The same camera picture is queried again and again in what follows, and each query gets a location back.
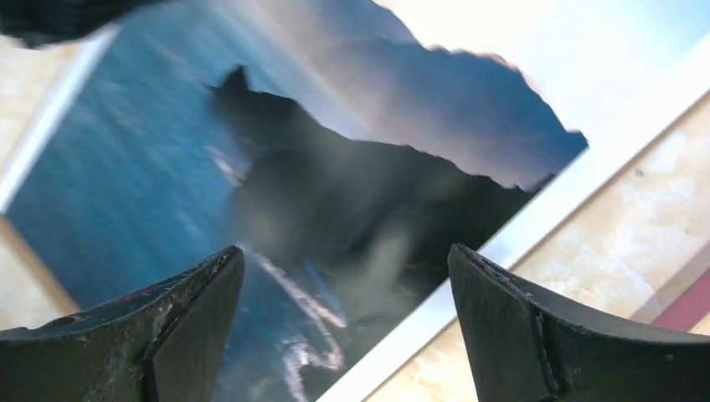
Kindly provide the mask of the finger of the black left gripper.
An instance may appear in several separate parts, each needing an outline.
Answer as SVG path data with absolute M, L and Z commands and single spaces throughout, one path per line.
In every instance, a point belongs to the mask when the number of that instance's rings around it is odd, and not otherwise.
M 28 49 L 82 39 L 152 0 L 2 0 L 1 35 Z

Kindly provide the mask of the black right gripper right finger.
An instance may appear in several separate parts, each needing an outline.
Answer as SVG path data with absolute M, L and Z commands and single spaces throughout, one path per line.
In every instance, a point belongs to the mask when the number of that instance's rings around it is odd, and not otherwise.
M 588 307 L 464 245 L 447 262 L 479 400 L 708 400 L 707 336 Z

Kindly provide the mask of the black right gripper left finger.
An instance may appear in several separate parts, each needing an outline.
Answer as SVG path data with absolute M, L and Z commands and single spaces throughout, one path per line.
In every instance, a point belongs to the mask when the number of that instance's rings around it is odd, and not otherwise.
M 1 333 L 4 401 L 208 401 L 244 279 L 221 250 L 181 274 Z

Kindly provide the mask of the pink wooden picture frame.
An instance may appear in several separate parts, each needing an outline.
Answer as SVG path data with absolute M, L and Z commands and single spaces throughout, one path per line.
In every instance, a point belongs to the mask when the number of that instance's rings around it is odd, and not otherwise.
M 690 332 L 709 313 L 709 241 L 687 258 L 631 320 Z

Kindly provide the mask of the seascape photo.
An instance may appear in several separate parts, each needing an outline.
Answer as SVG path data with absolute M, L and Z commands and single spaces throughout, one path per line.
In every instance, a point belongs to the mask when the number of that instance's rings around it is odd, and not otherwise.
M 654 130 L 706 1 L 162 1 L 83 46 L 1 190 L 79 312 L 227 247 L 208 401 L 358 401 Z

